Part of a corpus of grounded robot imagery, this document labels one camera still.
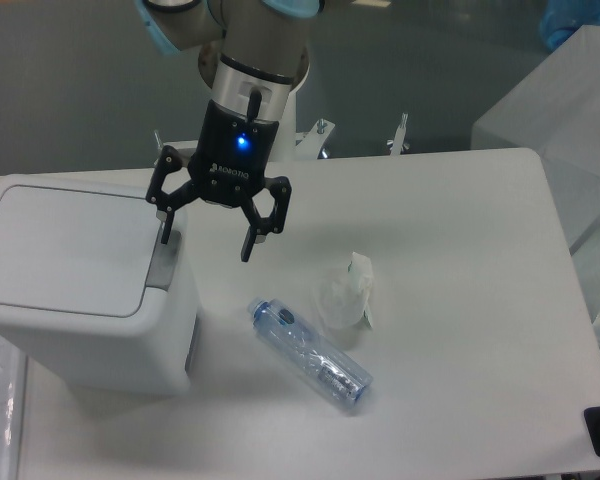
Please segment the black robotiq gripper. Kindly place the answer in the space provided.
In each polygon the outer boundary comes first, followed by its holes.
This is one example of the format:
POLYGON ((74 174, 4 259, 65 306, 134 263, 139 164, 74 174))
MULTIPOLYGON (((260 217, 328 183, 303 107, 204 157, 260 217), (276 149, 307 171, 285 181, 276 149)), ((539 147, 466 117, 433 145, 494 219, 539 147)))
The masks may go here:
POLYGON ((242 262, 249 261, 254 245, 263 243, 268 234, 282 233, 292 186, 285 176, 264 177, 278 130, 277 122, 249 122, 210 101, 193 157, 165 145, 155 162, 145 200, 156 207, 162 223, 160 242, 169 242, 176 212, 197 199, 241 208, 249 223, 242 262), (166 178, 185 167, 191 179, 171 193, 165 192, 166 178), (253 200, 263 189, 274 201, 266 217, 260 215, 253 200))

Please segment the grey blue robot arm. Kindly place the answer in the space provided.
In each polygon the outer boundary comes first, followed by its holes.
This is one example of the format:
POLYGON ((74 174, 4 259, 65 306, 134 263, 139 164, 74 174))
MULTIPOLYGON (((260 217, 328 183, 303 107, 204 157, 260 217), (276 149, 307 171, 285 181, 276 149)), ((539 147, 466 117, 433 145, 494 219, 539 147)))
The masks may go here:
POLYGON ((220 41, 219 63, 196 150, 164 145, 146 200, 157 209, 161 241, 176 212, 201 199, 239 208, 249 228, 241 251, 283 231, 292 186, 265 169, 311 27, 349 1, 138 1, 136 9, 157 46, 179 53, 220 41))

